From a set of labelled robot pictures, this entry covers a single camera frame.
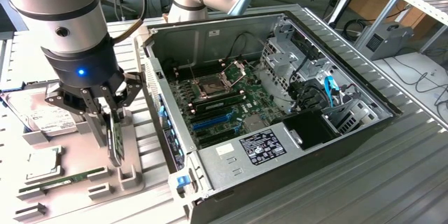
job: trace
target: circuit board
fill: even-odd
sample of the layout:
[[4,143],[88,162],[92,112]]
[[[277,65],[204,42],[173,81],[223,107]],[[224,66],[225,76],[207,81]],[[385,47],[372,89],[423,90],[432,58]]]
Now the circuit board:
[[[251,67],[237,65],[232,64],[227,68],[224,78],[221,73],[216,73],[169,83],[192,139],[200,148],[268,126],[272,120],[283,115]],[[219,83],[223,79],[233,85],[223,86]],[[204,98],[207,93],[211,93],[209,99]],[[212,99],[216,102],[207,104],[213,105],[197,106],[195,107],[196,113],[192,113],[192,103],[204,103]],[[212,109],[200,114],[200,108]]]

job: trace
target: hard drive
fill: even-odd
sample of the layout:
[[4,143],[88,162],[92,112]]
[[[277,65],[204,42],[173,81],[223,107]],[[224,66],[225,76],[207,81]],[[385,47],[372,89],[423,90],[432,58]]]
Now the hard drive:
[[23,122],[28,131],[41,131],[47,136],[75,132],[75,123],[83,117],[44,101],[45,87],[1,93],[0,97]]

